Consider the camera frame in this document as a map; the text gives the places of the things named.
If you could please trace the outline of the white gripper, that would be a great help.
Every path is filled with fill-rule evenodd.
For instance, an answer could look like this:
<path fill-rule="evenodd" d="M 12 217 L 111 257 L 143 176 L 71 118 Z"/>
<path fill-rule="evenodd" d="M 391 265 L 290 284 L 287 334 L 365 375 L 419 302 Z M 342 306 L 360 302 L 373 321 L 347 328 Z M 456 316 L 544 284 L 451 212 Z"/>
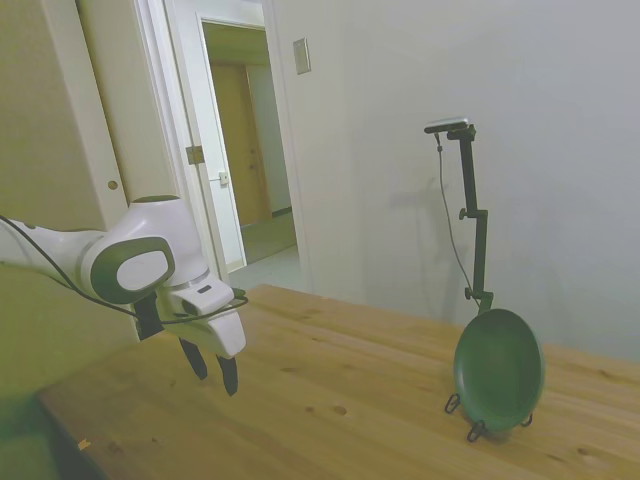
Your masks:
<path fill-rule="evenodd" d="M 208 376 L 208 368 L 199 348 L 215 353 L 227 394 L 234 396 L 239 388 L 235 357 L 246 346 L 241 318 L 236 309 L 174 326 L 181 348 L 199 380 Z"/>

